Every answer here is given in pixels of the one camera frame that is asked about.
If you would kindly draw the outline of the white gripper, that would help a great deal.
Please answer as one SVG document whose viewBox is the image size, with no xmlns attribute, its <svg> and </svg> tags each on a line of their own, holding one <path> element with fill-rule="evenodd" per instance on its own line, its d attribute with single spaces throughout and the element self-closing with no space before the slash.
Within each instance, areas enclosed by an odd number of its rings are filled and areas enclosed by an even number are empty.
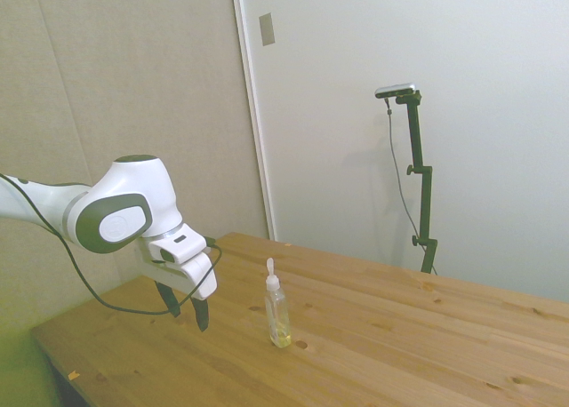
<svg viewBox="0 0 569 407">
<path fill-rule="evenodd" d="M 177 317 L 180 305 L 172 289 L 191 295 L 196 324 L 200 331 L 209 327 L 207 299 L 214 294 L 218 284 L 208 247 L 203 237 L 191 242 L 185 237 L 178 243 L 170 239 L 137 241 L 140 253 L 140 269 L 143 275 L 155 281 L 158 293 L 168 312 Z"/>
</svg>

